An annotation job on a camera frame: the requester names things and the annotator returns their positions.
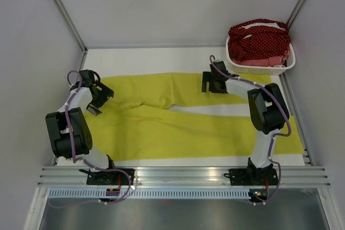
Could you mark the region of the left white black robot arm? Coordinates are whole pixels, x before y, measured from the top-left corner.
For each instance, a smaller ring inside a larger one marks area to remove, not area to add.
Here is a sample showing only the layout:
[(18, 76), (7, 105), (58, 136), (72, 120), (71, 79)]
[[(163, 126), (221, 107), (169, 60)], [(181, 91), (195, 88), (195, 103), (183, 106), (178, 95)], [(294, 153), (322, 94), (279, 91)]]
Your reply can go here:
[(100, 152), (93, 144), (85, 112), (94, 116), (102, 114), (100, 108), (114, 96), (114, 91), (101, 82), (93, 70), (70, 71), (77, 75), (76, 83), (70, 85), (70, 93), (57, 111), (45, 117), (51, 148), (56, 157), (83, 162), (92, 170), (99, 171), (99, 179), (107, 185), (116, 182), (118, 172), (112, 159)]

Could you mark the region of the red polka dot garment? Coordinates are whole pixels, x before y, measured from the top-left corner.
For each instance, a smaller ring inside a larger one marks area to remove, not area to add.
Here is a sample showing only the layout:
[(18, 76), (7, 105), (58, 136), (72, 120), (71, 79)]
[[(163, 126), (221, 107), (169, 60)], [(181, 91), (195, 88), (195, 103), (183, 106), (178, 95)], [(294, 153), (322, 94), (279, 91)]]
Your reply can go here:
[(236, 61), (284, 57), (289, 51), (289, 27), (269, 19), (254, 19), (229, 29), (229, 55)]

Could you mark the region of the yellow-green trousers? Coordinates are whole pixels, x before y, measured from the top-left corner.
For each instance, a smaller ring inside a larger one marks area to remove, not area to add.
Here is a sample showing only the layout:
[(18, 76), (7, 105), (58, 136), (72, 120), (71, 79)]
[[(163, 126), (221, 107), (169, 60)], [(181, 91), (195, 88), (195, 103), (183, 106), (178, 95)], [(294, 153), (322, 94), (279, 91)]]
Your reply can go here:
[(202, 92), (198, 73), (104, 78), (114, 97), (100, 115), (85, 112), (94, 146), (116, 161), (249, 156), (256, 129), (246, 116), (193, 114), (181, 107), (243, 104), (230, 94)]

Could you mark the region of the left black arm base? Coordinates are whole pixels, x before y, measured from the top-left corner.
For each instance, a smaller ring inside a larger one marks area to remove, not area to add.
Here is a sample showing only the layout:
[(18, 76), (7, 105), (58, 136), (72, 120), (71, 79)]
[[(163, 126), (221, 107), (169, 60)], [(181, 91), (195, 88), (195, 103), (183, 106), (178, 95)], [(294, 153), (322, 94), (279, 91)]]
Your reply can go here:
[(79, 172), (87, 174), (87, 185), (128, 185), (133, 183), (135, 170), (123, 168), (122, 171), (129, 175), (128, 178), (121, 172), (92, 172), (91, 170), (79, 169)]

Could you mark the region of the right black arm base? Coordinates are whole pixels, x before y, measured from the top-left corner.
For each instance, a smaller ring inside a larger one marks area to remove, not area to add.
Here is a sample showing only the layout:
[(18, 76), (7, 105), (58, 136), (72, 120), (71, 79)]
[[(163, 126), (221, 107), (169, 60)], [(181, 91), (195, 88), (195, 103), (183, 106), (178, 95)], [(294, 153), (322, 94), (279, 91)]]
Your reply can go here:
[(229, 169), (223, 176), (229, 179), (231, 186), (276, 186), (278, 184), (277, 172), (271, 167)]

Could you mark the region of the white plastic laundry basket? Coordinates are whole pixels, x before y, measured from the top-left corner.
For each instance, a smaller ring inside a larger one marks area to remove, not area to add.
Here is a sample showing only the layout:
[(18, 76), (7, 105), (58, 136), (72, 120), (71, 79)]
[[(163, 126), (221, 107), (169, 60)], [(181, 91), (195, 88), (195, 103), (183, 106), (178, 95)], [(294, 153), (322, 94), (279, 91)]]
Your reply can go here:
[(281, 75), (285, 73), (287, 70), (293, 68), (296, 63), (295, 52), (293, 49), (293, 45), (289, 45), (289, 53), (286, 60), (286, 67), (260, 67), (260, 66), (244, 66), (238, 65), (234, 63), (229, 55), (228, 50), (228, 43), (230, 38), (227, 37), (225, 41), (225, 54), (227, 59), (228, 68), (237, 73), (245, 73), (245, 74), (266, 74), (266, 75)]

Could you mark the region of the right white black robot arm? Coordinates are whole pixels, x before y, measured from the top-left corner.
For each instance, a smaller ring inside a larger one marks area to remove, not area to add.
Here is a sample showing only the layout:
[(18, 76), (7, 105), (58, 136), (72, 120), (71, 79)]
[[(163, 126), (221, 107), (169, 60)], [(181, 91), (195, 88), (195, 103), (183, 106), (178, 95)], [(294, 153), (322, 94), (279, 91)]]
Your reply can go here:
[(259, 184), (275, 173), (272, 151), (278, 136), (291, 134), (289, 111), (276, 83), (261, 85), (227, 71), (223, 61), (210, 57), (209, 72), (203, 72), (202, 92), (233, 94), (248, 101), (250, 119), (257, 131), (254, 151), (248, 159), (246, 178)]

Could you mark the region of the left aluminium frame post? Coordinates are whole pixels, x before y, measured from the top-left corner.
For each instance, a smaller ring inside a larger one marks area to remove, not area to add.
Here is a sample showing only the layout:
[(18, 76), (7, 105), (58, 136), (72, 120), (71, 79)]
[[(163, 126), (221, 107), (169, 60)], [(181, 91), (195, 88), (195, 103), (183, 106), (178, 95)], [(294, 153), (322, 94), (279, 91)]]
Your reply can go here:
[(70, 31), (73, 39), (78, 44), (79, 48), (81, 49), (82, 53), (85, 54), (87, 52), (87, 47), (83, 42), (74, 22), (72, 21), (65, 5), (63, 4), (62, 0), (52, 0), (54, 5), (56, 6), (58, 12), (60, 13), (62, 19), (64, 20), (65, 25), (67, 26), (68, 30)]

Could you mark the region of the aluminium mounting rail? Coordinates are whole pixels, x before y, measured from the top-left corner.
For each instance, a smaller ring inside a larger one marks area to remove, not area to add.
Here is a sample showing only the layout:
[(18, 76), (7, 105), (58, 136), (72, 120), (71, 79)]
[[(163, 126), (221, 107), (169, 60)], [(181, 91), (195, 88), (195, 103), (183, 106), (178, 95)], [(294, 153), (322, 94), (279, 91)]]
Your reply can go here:
[[(80, 187), (86, 186), (87, 174), (80, 170), (84, 166), (45, 166), (41, 169), (38, 186)], [(134, 168), (134, 186), (144, 188), (164, 187), (209, 187), (230, 186), (230, 180), (224, 177), (229, 166), (137, 166)], [(321, 166), (282, 166), (282, 188), (328, 188), (330, 180)]]

